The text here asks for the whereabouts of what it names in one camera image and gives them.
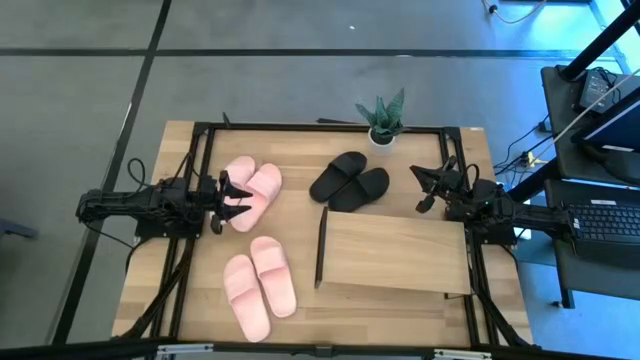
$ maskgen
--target succulent plant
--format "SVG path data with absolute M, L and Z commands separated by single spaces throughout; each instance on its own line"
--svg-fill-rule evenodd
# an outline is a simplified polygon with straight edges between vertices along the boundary
M 402 125 L 402 106 L 404 105 L 404 88 L 402 88 L 391 102 L 385 107 L 381 97 L 376 97 L 376 111 L 371 113 L 361 104 L 356 104 L 358 112 L 371 126 L 371 138 L 378 144 L 391 142 L 394 136 L 404 129 Z

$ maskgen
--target black keyboard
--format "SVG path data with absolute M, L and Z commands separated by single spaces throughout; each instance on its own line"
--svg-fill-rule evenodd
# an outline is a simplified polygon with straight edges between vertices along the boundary
M 640 267 L 640 206 L 607 203 L 565 204 L 573 217 L 576 253 L 598 262 Z

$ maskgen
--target black slide sandal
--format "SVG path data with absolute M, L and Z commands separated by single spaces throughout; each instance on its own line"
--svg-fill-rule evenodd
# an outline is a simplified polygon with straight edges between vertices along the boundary
M 360 174 L 366 166 L 367 157 L 357 151 L 349 151 L 339 155 L 311 184 L 309 195 L 317 202 L 327 201 Z
M 362 205 L 369 204 L 387 192 L 389 174 L 383 168 L 371 169 L 358 175 L 329 200 L 329 209 L 352 212 Z

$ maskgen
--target white pot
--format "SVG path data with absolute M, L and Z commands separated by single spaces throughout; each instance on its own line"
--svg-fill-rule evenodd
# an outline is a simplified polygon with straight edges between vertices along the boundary
M 371 151 L 373 152 L 373 154 L 379 156 L 390 155 L 391 151 L 393 150 L 393 144 L 396 142 L 396 137 L 394 136 L 393 139 L 391 139 L 390 143 L 386 145 L 380 145 L 373 141 L 373 139 L 371 138 L 371 131 L 372 129 L 369 129 L 369 146 L 371 147 Z

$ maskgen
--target wooden board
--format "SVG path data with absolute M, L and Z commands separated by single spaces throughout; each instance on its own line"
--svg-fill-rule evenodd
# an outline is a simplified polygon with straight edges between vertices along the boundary
M 170 121 L 156 161 L 153 182 L 172 176 L 188 151 L 193 122 Z M 481 177 L 494 179 L 484 131 L 462 129 L 467 163 L 480 166 Z M 179 337 L 193 341 L 245 341 L 222 290 L 222 270 L 233 255 L 249 253 L 249 242 L 270 235 L 284 245 L 300 308 L 287 319 L 271 316 L 270 343 L 335 343 L 353 345 L 469 346 L 462 299 L 442 294 L 374 287 L 327 285 L 314 289 L 315 256 L 322 205 L 308 196 L 308 187 L 337 154 L 368 151 L 366 134 L 221 130 L 215 135 L 209 174 L 238 155 L 277 164 L 283 174 L 282 192 L 258 226 L 247 234 L 231 227 L 221 236 L 205 229 L 195 247 Z M 394 151 L 398 157 L 368 156 L 368 167 L 382 166 L 391 177 L 388 193 L 359 213 L 441 219 L 444 203 L 437 199 L 427 214 L 415 212 L 424 198 L 409 166 L 441 165 L 436 136 L 402 134 Z M 196 157 L 196 164 L 201 155 Z M 167 241 L 154 239 L 132 256 L 113 334 L 128 330 L 157 292 Z M 492 297 L 506 319 L 531 340 L 518 273 L 501 248 L 484 246 Z M 486 339 L 480 303 L 475 301 L 481 339 Z M 172 300 L 165 310 L 163 334 L 171 318 Z
M 322 284 L 470 294 L 462 223 L 329 211 Z

